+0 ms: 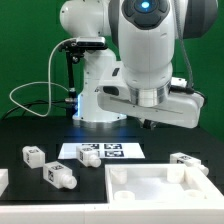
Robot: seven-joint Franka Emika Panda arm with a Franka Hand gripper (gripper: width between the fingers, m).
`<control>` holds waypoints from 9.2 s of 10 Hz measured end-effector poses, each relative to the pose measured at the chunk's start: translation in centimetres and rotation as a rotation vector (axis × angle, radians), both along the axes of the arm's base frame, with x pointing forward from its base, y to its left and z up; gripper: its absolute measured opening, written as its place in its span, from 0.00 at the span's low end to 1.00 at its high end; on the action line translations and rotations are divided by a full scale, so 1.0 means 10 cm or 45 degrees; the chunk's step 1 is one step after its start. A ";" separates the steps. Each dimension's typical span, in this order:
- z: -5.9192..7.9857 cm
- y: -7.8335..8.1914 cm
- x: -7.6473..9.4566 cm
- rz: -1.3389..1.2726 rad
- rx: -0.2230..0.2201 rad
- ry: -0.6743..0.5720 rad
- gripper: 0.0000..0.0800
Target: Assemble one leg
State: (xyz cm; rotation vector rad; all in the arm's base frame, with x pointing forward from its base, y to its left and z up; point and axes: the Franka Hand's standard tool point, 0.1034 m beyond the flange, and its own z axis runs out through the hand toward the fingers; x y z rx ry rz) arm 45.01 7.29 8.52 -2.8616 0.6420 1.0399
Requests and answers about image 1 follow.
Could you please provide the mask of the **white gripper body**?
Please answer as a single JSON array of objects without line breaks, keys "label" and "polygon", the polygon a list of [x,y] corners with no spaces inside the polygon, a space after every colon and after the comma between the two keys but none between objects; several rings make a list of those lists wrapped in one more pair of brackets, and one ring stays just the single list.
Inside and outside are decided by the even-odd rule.
[{"label": "white gripper body", "polygon": [[134,102],[130,101],[131,91],[123,81],[108,84],[104,81],[98,85],[98,105],[109,112],[124,114],[140,119],[175,125],[185,128],[195,128],[198,125],[200,110],[204,105],[204,97],[194,91],[187,91],[177,78],[172,78],[166,88],[171,87],[171,92],[166,95],[159,89],[159,98],[151,101],[147,98],[144,106],[137,95]]}]

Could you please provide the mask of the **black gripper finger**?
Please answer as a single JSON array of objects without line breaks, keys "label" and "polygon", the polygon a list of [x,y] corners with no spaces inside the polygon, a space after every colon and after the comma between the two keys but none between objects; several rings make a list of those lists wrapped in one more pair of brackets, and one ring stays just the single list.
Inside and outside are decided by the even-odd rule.
[{"label": "black gripper finger", "polygon": [[153,130],[156,127],[157,123],[155,121],[145,119],[143,122],[143,127],[145,129]]}]

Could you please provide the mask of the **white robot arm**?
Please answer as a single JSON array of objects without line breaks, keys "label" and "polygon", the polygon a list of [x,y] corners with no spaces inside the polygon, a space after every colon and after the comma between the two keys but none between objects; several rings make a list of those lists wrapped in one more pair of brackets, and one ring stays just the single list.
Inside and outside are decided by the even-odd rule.
[{"label": "white robot arm", "polygon": [[84,60],[73,119],[91,127],[128,116],[186,128],[198,124],[204,96],[173,76],[176,41],[204,35],[218,0],[68,0],[60,10],[68,62]]}]

